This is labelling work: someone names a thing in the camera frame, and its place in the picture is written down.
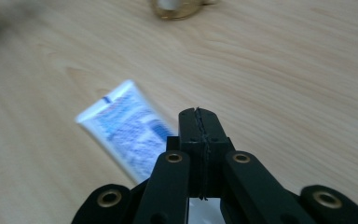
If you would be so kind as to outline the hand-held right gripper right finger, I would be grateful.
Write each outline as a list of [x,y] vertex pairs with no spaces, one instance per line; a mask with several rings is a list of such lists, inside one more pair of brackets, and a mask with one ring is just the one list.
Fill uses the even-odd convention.
[[201,141],[199,197],[219,198],[224,182],[224,158],[232,145],[214,112],[198,107],[195,117]]

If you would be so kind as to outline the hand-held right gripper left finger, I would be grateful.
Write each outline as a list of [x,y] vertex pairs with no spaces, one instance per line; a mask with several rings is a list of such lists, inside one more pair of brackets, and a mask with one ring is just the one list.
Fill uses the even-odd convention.
[[178,118],[178,135],[167,138],[166,150],[182,151],[189,156],[189,196],[204,200],[204,139],[200,108],[186,109]]

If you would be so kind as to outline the white blue toothpaste tube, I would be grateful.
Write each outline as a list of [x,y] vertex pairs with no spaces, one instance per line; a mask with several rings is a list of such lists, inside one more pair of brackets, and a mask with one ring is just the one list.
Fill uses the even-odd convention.
[[219,202],[189,198],[189,157],[166,152],[174,133],[126,80],[76,117],[138,184],[96,189],[76,213],[75,224],[224,224]]

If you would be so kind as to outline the amber transparent cup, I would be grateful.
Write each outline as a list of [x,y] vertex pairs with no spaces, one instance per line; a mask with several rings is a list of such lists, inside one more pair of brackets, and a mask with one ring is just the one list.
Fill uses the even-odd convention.
[[206,6],[216,5],[221,0],[149,0],[155,15],[163,20],[184,20]]

